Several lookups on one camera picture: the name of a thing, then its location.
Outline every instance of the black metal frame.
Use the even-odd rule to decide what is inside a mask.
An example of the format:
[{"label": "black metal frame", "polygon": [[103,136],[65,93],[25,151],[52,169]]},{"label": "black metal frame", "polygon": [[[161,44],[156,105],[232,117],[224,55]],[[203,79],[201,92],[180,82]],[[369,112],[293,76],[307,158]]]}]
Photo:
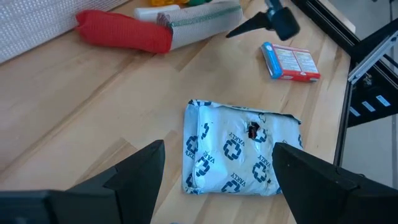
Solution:
[{"label": "black metal frame", "polygon": [[[351,56],[350,71],[381,41],[398,30],[398,19],[395,19],[367,38],[360,40],[319,0],[292,0],[292,2]],[[388,55],[384,57],[388,61],[392,60]],[[378,103],[375,98],[377,95],[383,95],[391,105],[385,107]],[[398,105],[394,101],[397,95],[398,76],[381,60],[376,62],[355,86],[351,83],[347,84],[336,145],[335,165],[341,164],[346,128],[398,113]],[[364,106],[361,106],[364,100],[372,102],[376,110],[367,111]],[[357,110],[361,110],[360,117],[349,112],[351,105],[358,106]]]}]

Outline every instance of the blue and red box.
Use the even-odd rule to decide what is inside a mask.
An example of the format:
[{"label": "blue and red box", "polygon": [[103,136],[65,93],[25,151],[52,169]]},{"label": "blue and red box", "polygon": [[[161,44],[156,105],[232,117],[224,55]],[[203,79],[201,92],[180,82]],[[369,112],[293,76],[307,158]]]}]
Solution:
[{"label": "blue and red box", "polygon": [[270,42],[261,45],[271,78],[316,82],[321,75],[309,50]]}]

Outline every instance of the wooden table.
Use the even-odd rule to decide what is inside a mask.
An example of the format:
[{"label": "wooden table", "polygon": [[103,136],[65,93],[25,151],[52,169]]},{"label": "wooden table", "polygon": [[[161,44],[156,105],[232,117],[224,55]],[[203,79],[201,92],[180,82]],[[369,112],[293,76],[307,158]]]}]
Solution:
[{"label": "wooden table", "polygon": [[[245,17],[263,0],[242,0]],[[164,177],[153,223],[293,223],[282,195],[187,195],[181,190],[183,111],[189,99],[290,113],[303,121],[305,151],[331,162],[349,57],[291,2],[301,26],[281,42],[256,30],[154,55],[94,47],[75,32],[0,66],[0,189],[68,189],[164,139]],[[353,26],[328,4],[332,11]],[[135,0],[115,11],[145,6]],[[322,79],[271,80],[260,45],[309,49]]]}]

